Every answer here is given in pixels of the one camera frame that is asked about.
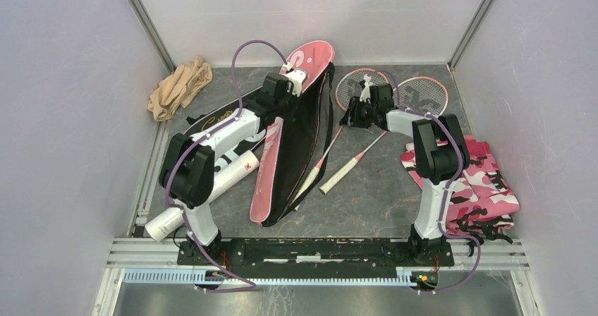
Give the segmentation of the black sport racket bag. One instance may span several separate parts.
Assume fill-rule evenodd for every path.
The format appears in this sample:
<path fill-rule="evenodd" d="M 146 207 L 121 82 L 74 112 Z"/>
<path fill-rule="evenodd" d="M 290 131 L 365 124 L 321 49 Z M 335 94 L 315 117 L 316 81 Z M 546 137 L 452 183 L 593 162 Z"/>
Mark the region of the black sport racket bag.
<path fill-rule="evenodd" d="M 187 122 L 190 126 L 184 130 L 184 135 L 194 135 L 201 133 L 204 130 L 211 130 L 213 126 L 225 121 L 230 115 L 234 114 L 238 108 L 238 100 L 235 99 L 226 105 L 215 109 L 208 114 L 202 114 L 197 118 L 187 117 Z M 247 151 L 254 152 L 260 145 L 263 144 L 266 137 L 266 130 L 261 130 L 259 133 L 250 136 L 244 140 L 239 141 L 233 147 L 223 153 L 220 158 L 214 162 L 214 172 L 218 173 L 225 169 L 233 161 L 237 160 L 243 153 Z"/>

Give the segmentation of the pink sport racket bag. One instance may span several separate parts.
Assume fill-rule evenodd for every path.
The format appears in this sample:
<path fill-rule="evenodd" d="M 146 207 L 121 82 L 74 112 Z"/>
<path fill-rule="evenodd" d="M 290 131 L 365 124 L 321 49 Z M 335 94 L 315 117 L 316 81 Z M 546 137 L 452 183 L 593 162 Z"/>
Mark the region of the pink sport racket bag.
<path fill-rule="evenodd" d="M 297 210 L 323 176 L 334 129 L 334 57 L 330 43 L 314 40 L 287 58 L 307 80 L 295 116 L 277 118 L 267 128 L 249 213 L 260 226 L 273 226 Z"/>

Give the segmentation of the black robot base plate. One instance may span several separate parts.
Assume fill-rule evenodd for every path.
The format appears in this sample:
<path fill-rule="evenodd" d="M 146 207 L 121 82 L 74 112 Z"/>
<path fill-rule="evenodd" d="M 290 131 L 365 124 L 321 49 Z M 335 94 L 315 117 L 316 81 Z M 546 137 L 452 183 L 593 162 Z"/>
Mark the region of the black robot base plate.
<path fill-rule="evenodd" d="M 398 268 L 452 267 L 449 243 L 392 238 L 224 238 L 206 248 L 246 279 L 393 278 Z"/>

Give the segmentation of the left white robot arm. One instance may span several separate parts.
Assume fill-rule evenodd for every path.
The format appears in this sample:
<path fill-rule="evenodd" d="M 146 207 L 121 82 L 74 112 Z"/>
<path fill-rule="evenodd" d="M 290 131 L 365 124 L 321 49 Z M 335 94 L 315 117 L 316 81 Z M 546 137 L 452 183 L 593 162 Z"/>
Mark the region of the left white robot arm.
<path fill-rule="evenodd" d="M 197 135 L 178 133 L 170 140 L 161 185 L 168 204 L 183 211 L 189 235 L 197 243 L 194 254 L 203 264 L 212 265 L 221 257 L 221 245 L 214 241 L 219 230 L 208 203 L 215 161 L 276 118 L 292 117 L 306 80 L 307 73 L 300 69 L 283 75 L 269 73 L 259 89 L 239 99 L 239 107 L 228 118 Z"/>

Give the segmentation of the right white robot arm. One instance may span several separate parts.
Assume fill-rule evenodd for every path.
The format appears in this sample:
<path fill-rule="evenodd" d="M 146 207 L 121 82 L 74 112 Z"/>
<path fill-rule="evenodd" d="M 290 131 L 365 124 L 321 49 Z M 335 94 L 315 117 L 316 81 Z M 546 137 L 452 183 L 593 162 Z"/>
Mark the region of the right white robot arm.
<path fill-rule="evenodd" d="M 401 106 L 398 90 L 388 83 L 367 86 L 361 96 L 351 97 L 342 126 L 372 125 L 413 139 L 415 170 L 423 179 L 418 215 L 413 223 L 416 241 L 408 244 L 409 260 L 425 265 L 436 255 L 431 242 L 446 237 L 446 219 L 453 182 L 468 167 L 468 149 L 454 114 L 436 115 L 422 104 Z"/>

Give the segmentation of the white shuttlecock tube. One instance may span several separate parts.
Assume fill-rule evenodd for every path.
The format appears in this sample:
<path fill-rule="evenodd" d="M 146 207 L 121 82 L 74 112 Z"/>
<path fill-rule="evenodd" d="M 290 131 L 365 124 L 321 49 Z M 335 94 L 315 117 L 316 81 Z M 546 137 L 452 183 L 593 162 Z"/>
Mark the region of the white shuttlecock tube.
<path fill-rule="evenodd" d="M 256 170 L 259 164 L 258 158 L 251 150 L 233 157 L 227 165 L 224 165 L 224 157 L 221 157 L 216 164 L 221 168 L 214 173 L 214 188 L 206 203 L 216 200 L 241 179 Z M 179 208 L 170 207 L 145 224 L 145 229 L 154 241 L 159 242 L 182 225 L 182 211 Z"/>

